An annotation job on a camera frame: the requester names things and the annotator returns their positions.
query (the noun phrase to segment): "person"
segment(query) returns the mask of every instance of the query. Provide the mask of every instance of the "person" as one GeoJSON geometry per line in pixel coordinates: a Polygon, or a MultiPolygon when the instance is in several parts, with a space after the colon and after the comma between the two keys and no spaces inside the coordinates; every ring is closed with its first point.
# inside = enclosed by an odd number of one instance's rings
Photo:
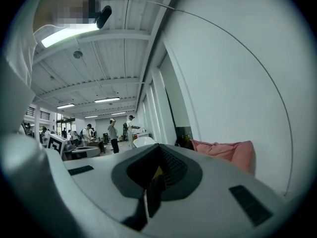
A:
{"type": "Polygon", "coordinates": [[[70,140],[74,142],[75,146],[78,146],[78,135],[77,135],[77,132],[72,131],[71,129],[69,129],[68,133],[70,134],[70,140]]]}
{"type": "Polygon", "coordinates": [[[91,134],[89,132],[89,130],[91,129],[91,124],[87,124],[86,128],[83,128],[83,142],[84,142],[84,146],[89,146],[89,143],[91,142],[91,134]]]}
{"type": "Polygon", "coordinates": [[[47,130],[46,127],[43,128],[43,131],[42,131],[42,140],[43,140],[43,143],[44,144],[47,144],[48,143],[48,139],[49,139],[49,131],[47,130]]]}
{"type": "Polygon", "coordinates": [[[61,132],[61,135],[63,138],[67,138],[66,128],[64,128],[64,130],[61,132]]]}
{"type": "Polygon", "coordinates": [[[26,0],[13,19],[3,44],[12,70],[31,85],[32,62],[37,41],[34,33],[44,26],[71,27],[95,23],[98,0],[26,0]]]}
{"type": "Polygon", "coordinates": [[[127,134],[128,134],[128,141],[129,141],[129,147],[130,149],[133,149],[133,136],[132,136],[132,129],[139,129],[140,127],[134,126],[132,123],[132,120],[134,119],[134,116],[129,116],[129,120],[126,122],[127,124],[127,134]]]}
{"type": "Polygon", "coordinates": [[[94,134],[95,134],[95,129],[94,129],[94,128],[91,128],[90,133],[91,133],[91,137],[94,137],[94,134]]]}
{"type": "Polygon", "coordinates": [[[28,123],[26,125],[26,133],[27,133],[27,135],[32,136],[32,128],[31,128],[30,123],[28,123]]]}
{"type": "Polygon", "coordinates": [[[109,136],[111,138],[111,145],[113,148],[113,153],[118,153],[119,152],[119,146],[118,146],[118,136],[117,136],[117,129],[114,127],[116,120],[115,119],[110,119],[110,125],[108,127],[109,131],[109,136]]]}

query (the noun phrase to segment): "desk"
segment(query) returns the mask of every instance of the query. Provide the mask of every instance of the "desk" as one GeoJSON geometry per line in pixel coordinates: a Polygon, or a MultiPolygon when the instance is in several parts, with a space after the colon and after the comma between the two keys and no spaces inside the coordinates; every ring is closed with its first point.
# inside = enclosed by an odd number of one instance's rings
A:
{"type": "Polygon", "coordinates": [[[82,158],[91,158],[100,155],[100,150],[98,147],[78,147],[75,148],[70,153],[66,153],[68,160],[78,160],[82,158]]]}
{"type": "Polygon", "coordinates": [[[138,138],[139,137],[149,137],[149,134],[146,132],[143,132],[143,133],[138,133],[137,136],[138,136],[138,138]]]}
{"type": "Polygon", "coordinates": [[[103,153],[105,152],[105,146],[104,146],[104,142],[102,140],[90,142],[88,144],[88,146],[99,147],[100,152],[103,152],[103,153]]]}

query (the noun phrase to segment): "black slot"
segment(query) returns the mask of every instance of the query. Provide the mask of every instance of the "black slot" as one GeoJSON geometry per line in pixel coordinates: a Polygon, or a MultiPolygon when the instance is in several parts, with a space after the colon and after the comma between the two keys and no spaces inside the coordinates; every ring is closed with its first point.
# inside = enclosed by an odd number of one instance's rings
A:
{"type": "Polygon", "coordinates": [[[258,226],[272,217],[272,213],[269,212],[244,186],[239,185],[231,187],[229,190],[254,226],[258,226]]]}
{"type": "Polygon", "coordinates": [[[71,176],[74,176],[77,174],[87,172],[87,171],[92,170],[92,169],[94,169],[92,166],[87,165],[87,166],[83,166],[80,168],[70,169],[70,170],[68,170],[68,172],[71,176]]]}

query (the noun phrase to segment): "white ceiling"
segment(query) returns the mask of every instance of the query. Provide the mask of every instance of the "white ceiling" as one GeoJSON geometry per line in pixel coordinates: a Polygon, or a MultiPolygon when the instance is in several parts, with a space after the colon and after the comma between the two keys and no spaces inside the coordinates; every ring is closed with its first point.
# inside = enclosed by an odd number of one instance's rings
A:
{"type": "MultiPolygon", "coordinates": [[[[150,0],[169,4],[171,0],[150,0]]],[[[166,8],[145,0],[101,0],[112,15],[104,27],[44,48],[41,40],[60,29],[45,27],[33,59],[35,104],[51,111],[73,103],[64,114],[73,117],[134,111],[142,80],[166,8]],[[81,59],[74,51],[83,53],[81,59]],[[111,104],[94,100],[119,97],[111,104]]]]}

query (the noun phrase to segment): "person wearing vr headset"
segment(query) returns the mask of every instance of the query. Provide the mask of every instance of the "person wearing vr headset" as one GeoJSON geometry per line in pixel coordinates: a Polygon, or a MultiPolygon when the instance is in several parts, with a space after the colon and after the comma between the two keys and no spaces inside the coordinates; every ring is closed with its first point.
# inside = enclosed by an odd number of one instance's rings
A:
{"type": "Polygon", "coordinates": [[[7,32],[3,54],[20,79],[31,85],[32,62],[40,28],[78,27],[95,23],[100,15],[98,0],[26,0],[7,32]]]}
{"type": "Polygon", "coordinates": [[[129,147],[130,149],[133,149],[133,136],[132,136],[132,129],[139,129],[140,127],[134,126],[132,123],[132,120],[134,119],[134,116],[129,116],[128,121],[126,122],[127,124],[127,134],[128,134],[128,141],[129,141],[129,147]]]}

